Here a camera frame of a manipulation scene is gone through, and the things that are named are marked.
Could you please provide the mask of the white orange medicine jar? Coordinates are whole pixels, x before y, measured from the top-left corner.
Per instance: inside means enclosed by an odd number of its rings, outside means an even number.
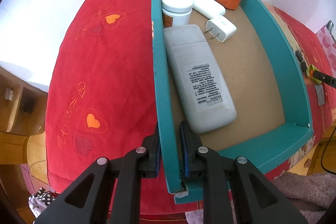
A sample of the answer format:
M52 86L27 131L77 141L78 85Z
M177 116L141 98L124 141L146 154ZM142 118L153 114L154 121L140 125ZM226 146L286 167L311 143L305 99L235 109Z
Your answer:
M161 0L163 26L189 24L193 4L193 0Z

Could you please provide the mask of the metal clip on box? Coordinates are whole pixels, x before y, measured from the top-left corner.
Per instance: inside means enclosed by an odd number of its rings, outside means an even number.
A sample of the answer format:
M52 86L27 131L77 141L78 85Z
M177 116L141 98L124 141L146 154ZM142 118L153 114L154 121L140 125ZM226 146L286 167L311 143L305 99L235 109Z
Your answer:
M328 23L326 24L326 28L329 30L330 33L333 32L334 24L331 20L329 20Z

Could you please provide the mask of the pink fluffy rug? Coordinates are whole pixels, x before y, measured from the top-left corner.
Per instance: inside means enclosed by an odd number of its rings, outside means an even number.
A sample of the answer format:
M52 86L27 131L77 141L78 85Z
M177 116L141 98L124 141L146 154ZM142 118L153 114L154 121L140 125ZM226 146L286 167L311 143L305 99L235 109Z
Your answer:
M334 175L315 173L302 176L286 172L272 183L308 223L335 223Z

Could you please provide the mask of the red floral bed blanket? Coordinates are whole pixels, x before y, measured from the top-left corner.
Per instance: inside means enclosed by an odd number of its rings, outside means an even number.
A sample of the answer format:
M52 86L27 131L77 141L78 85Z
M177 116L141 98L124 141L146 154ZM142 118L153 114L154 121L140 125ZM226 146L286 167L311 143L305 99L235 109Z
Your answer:
M46 111L50 186L137 147L157 123L150 0L85 0L60 46Z

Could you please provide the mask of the polka dot cloth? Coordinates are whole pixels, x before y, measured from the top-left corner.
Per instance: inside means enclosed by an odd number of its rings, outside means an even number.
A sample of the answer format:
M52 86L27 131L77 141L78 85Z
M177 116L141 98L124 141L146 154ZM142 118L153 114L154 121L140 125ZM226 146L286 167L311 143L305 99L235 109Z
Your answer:
M35 194L29 196L29 208L37 218L56 199L57 193L40 188Z

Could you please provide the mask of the white remote control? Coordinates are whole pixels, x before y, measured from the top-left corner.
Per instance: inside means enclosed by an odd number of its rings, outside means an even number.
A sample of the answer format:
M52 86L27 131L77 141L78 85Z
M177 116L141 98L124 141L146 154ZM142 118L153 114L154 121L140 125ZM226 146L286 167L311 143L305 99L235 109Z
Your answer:
M163 29L167 59L181 105L195 134L233 122L236 108L201 29L194 24Z

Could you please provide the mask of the black car key bunch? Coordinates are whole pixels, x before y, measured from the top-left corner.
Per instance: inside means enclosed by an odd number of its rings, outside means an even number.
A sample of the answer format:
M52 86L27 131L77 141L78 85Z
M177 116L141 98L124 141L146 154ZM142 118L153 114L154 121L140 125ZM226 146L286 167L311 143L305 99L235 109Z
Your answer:
M306 62L303 58L303 55L302 55L301 51L295 51L295 56L297 57L297 59L299 61L302 73L306 74L307 65L306 65Z

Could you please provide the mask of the green orange utility knife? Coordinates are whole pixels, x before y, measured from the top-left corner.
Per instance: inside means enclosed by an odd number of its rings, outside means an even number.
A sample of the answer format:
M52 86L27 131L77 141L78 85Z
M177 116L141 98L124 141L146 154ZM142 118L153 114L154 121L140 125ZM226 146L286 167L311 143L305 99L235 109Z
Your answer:
M306 74L307 74L307 76L308 76L312 81L314 81L315 83L317 83L318 85L322 84L322 81L321 81L321 80L314 78L314 76L313 76L313 73L314 73L314 72L319 72L319 70L318 70L313 64L310 64L310 65L307 67L307 70L306 70Z

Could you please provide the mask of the white charger plug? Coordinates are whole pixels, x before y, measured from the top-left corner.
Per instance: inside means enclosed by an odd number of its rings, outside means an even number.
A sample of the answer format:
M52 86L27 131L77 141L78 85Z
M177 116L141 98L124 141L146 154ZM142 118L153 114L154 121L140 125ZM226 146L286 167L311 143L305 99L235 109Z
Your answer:
M237 27L222 15L208 20L205 25L205 34L210 34L211 39L217 39L221 43L224 43L236 31Z

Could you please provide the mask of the wooden bedside shelf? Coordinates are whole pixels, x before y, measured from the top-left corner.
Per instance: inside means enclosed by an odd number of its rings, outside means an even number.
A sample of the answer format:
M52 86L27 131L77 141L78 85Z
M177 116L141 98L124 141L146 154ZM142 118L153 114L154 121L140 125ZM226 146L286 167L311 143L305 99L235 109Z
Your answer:
M29 137L45 131L47 93L1 68L1 200L14 210L27 206L21 165Z

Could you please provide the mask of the pink patterned box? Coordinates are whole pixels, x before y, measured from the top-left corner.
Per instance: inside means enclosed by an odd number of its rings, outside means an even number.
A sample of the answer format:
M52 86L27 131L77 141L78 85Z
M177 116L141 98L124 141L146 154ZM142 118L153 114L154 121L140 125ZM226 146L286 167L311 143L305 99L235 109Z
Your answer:
M323 51L326 55L327 61L329 62L332 76L335 77L335 41L330 31L327 29L327 26L323 26L317 32L317 38L319 39L319 42L322 45Z

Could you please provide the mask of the white earbuds case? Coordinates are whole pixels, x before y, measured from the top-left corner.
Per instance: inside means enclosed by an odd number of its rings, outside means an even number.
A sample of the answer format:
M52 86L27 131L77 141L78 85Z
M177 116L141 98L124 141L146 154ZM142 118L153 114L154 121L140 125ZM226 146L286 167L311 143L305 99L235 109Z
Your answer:
M215 0L193 0L193 3L193 9L207 19L224 16L226 13L225 7Z

